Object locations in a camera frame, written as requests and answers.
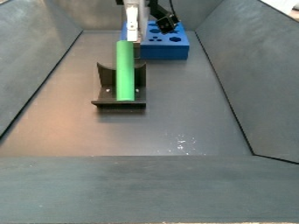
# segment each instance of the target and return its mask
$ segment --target green cylinder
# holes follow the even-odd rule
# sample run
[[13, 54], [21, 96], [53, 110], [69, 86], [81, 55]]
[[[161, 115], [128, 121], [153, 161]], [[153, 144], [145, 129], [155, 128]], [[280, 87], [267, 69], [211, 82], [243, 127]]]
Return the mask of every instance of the green cylinder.
[[133, 42], [116, 42], [116, 100], [135, 100], [135, 51]]

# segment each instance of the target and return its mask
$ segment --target black cable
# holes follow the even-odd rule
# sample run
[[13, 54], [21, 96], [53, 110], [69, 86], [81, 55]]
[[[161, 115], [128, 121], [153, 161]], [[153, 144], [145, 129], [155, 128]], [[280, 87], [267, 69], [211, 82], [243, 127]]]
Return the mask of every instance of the black cable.
[[175, 13], [175, 10], [173, 10], [173, 0], [169, 0], [169, 4], [171, 4], [171, 7], [172, 7], [172, 14], [176, 16], [176, 13]]

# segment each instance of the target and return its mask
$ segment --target gray floor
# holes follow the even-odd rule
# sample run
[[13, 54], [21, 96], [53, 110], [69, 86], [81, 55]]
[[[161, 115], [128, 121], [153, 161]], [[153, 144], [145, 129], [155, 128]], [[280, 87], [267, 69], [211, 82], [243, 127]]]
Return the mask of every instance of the gray floor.
[[112, 66], [117, 31], [87, 31], [0, 143], [1, 157], [250, 156], [195, 33], [189, 58], [147, 61], [144, 113], [99, 113], [96, 63]]

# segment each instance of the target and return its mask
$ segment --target black holder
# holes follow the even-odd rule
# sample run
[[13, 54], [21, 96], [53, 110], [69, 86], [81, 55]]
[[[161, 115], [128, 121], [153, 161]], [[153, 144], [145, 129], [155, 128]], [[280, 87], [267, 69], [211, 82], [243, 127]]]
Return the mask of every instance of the black holder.
[[100, 91], [96, 101], [91, 103], [100, 109], [144, 109], [145, 108], [145, 64], [135, 68], [135, 100], [117, 101], [117, 73], [116, 69], [97, 63]]

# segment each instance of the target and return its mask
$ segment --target blue block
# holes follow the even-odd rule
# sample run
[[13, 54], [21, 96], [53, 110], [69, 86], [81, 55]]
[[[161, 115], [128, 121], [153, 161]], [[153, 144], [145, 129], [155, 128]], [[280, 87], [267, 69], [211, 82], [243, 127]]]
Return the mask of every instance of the blue block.
[[[127, 39], [124, 24], [120, 39]], [[140, 44], [140, 58], [144, 60], [187, 60], [189, 41], [183, 24], [179, 23], [171, 33], [161, 34], [155, 21], [148, 21], [147, 34]]]

